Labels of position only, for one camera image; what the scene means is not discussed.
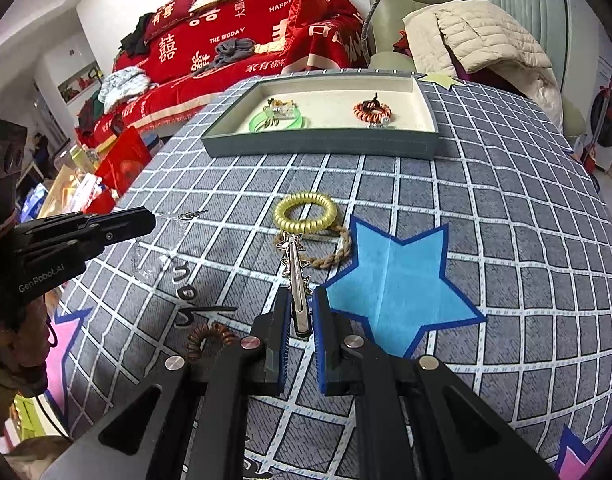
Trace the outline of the silver hair clip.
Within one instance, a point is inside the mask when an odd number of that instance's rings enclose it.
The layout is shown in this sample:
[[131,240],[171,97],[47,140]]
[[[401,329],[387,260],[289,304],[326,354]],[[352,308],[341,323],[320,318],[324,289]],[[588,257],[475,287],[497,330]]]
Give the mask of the silver hair clip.
[[312,325],[308,306],[309,278],[304,276],[303,270],[309,266],[309,261],[303,255],[304,247],[298,234],[282,232],[278,248],[282,252],[283,276],[289,279],[295,334],[307,339],[312,333]]

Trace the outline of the green translucent bangle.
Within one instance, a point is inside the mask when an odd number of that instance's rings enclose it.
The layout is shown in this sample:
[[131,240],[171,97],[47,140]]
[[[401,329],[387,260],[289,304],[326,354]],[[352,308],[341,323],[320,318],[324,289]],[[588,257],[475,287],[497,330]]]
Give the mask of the green translucent bangle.
[[295,110],[295,114],[292,117],[272,117],[262,109],[248,122],[248,131],[259,132],[269,128],[297,130],[303,128],[304,125],[304,117],[301,114],[298,106],[297,110]]

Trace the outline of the grey-green jewelry tray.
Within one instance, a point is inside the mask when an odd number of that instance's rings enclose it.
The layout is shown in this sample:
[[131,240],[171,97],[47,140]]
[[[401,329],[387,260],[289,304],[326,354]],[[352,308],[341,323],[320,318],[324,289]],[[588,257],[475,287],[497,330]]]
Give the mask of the grey-green jewelry tray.
[[[375,128],[353,114],[357,103],[376,93],[393,112],[388,128]],[[293,100],[304,127],[249,132],[248,122],[269,98]],[[201,140],[213,157],[300,153],[432,159],[439,140],[432,107],[410,73],[323,70],[251,78],[231,88],[209,118]]]

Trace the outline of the blue felt star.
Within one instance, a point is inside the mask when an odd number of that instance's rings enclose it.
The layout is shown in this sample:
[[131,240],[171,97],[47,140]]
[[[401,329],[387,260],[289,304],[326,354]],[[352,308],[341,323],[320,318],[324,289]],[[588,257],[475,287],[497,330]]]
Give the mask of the blue felt star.
[[447,278],[449,226],[398,238],[350,219],[351,263],[322,285],[332,311],[361,324],[386,353],[410,358],[431,330],[486,321]]

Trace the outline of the pink felt star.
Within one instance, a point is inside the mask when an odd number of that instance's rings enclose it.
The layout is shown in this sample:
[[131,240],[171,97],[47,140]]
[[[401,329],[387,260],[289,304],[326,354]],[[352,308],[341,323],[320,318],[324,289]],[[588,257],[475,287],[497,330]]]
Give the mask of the pink felt star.
[[65,363],[67,354],[74,345],[74,340],[80,333],[84,320],[91,312],[91,309],[84,309],[64,316],[56,315],[50,325],[52,348],[46,358],[46,374],[48,374],[46,394],[54,410],[59,411],[62,417],[66,416]]

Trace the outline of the red gift bag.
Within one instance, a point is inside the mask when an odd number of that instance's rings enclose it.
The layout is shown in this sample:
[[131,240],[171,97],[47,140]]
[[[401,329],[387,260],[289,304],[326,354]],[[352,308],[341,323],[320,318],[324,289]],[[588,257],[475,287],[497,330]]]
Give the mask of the red gift bag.
[[124,130],[95,171],[103,190],[86,205],[86,214],[108,214],[152,160],[142,136],[134,127]]

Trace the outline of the grey checkered tablecloth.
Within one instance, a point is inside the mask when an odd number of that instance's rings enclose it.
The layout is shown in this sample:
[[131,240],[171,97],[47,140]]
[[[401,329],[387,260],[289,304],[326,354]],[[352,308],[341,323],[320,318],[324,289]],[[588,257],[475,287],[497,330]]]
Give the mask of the grey checkered tablecloth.
[[274,206],[314,190],[398,238],[449,226],[447,278],[486,318],[431,330],[415,353],[446,363],[563,479],[612,452],[612,219],[594,182],[534,105],[479,84],[422,87],[438,122],[432,160],[284,154],[214,158],[202,110],[123,197],[157,223],[71,281],[64,316],[91,309],[65,363],[79,437],[194,325],[245,334],[282,278]]

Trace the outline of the grey crumpled cloth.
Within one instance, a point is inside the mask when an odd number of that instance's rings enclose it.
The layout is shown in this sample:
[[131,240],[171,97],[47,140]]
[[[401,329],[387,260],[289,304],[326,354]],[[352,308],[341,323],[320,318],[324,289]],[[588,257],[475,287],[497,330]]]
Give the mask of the grey crumpled cloth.
[[243,61],[255,53],[256,43],[248,38],[232,38],[221,41],[215,47],[215,57],[205,70],[215,70],[235,62]]

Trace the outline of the orange black scrunchie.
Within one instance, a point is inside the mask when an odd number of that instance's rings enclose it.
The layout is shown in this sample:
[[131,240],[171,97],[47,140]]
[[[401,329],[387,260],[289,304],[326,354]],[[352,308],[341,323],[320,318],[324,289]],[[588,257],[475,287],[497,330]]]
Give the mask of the orange black scrunchie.
[[353,114],[361,121],[371,125],[373,117],[379,114],[391,116],[393,120],[393,112],[391,107],[379,100],[379,95],[376,93],[372,99],[357,103],[353,107]]

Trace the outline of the yellow-green felt star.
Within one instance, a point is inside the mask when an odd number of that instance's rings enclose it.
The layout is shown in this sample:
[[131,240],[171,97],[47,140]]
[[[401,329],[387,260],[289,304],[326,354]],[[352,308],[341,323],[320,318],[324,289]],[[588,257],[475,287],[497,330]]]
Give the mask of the yellow-green felt star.
[[455,79],[444,73],[429,73],[419,78],[420,82],[432,82],[432,84],[438,84],[445,90],[450,90],[455,86],[462,86],[462,82],[459,79]]

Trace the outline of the red patterned sofa blanket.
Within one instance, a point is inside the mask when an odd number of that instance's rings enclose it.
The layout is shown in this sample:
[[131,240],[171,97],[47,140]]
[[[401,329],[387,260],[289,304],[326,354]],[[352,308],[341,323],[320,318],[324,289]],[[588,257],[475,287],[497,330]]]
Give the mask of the red patterned sofa blanket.
[[121,39],[78,138],[182,122],[252,76],[362,67],[362,25],[350,0],[171,0]]

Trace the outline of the beige puffer jacket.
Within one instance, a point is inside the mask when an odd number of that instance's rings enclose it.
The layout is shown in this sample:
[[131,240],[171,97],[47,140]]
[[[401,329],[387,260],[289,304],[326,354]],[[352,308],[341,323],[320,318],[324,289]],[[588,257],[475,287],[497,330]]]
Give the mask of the beige puffer jacket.
[[488,0],[431,4],[402,19],[412,58],[421,73],[458,75],[491,70],[532,100],[558,129],[563,104],[552,63],[532,34]]

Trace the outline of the yellow charm keychain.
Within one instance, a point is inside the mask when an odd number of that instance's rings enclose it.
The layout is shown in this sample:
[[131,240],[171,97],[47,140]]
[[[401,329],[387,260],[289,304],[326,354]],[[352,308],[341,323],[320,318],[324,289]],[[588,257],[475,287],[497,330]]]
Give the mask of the yellow charm keychain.
[[297,110],[297,105],[293,100],[282,101],[276,98],[269,98],[263,110],[272,117],[292,117],[295,114],[295,110]]

